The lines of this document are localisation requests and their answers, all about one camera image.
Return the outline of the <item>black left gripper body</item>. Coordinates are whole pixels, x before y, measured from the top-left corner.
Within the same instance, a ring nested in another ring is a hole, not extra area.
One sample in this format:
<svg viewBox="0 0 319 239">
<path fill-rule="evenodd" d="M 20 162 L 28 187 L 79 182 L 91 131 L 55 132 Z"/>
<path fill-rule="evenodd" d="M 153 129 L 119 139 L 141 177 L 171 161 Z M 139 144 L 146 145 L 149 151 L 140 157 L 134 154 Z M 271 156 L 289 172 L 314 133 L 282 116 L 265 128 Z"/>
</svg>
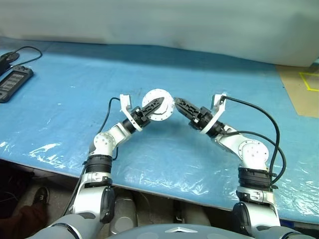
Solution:
<svg viewBox="0 0 319 239">
<path fill-rule="evenodd" d="M 148 115 L 151 113 L 151 107 L 135 107 L 132 110 L 131 117 L 135 121 L 135 124 L 131 122 L 131 128 L 135 128 L 134 126 L 137 125 L 141 128 L 145 127 L 148 125 L 151 121 L 148 118 Z"/>
</svg>

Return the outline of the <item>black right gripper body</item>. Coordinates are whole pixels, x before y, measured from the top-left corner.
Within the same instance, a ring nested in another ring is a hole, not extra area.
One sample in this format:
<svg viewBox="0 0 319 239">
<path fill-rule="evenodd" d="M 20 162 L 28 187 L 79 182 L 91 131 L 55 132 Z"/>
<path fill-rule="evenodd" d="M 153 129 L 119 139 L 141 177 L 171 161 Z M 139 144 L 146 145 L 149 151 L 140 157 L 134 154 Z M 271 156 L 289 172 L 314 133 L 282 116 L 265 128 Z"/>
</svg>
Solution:
<svg viewBox="0 0 319 239">
<path fill-rule="evenodd" d="M 206 107 L 196 108 L 192 112 L 189 125 L 195 130 L 203 130 L 212 118 L 212 112 Z"/>
</svg>

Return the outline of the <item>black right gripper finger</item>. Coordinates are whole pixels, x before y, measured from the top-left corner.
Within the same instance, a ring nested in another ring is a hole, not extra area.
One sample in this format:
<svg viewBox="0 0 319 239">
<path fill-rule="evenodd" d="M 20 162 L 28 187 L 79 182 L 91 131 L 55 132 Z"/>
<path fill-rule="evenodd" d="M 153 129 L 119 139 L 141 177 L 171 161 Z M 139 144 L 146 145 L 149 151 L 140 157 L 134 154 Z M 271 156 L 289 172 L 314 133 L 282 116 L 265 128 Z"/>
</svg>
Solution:
<svg viewBox="0 0 319 239">
<path fill-rule="evenodd" d="M 189 120 L 200 120 L 200 109 L 183 98 L 175 98 L 176 109 Z"/>
</svg>

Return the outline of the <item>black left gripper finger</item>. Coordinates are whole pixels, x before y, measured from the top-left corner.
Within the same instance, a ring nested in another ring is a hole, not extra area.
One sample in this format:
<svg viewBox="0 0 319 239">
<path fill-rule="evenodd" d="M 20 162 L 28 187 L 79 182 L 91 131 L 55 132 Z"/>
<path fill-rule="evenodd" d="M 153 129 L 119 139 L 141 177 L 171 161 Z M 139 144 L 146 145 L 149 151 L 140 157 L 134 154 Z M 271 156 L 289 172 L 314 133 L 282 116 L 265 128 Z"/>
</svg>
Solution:
<svg viewBox="0 0 319 239">
<path fill-rule="evenodd" d="M 145 117 L 153 114 L 163 103 L 164 97 L 156 98 L 150 101 L 146 106 L 142 107 L 142 113 Z"/>
</svg>

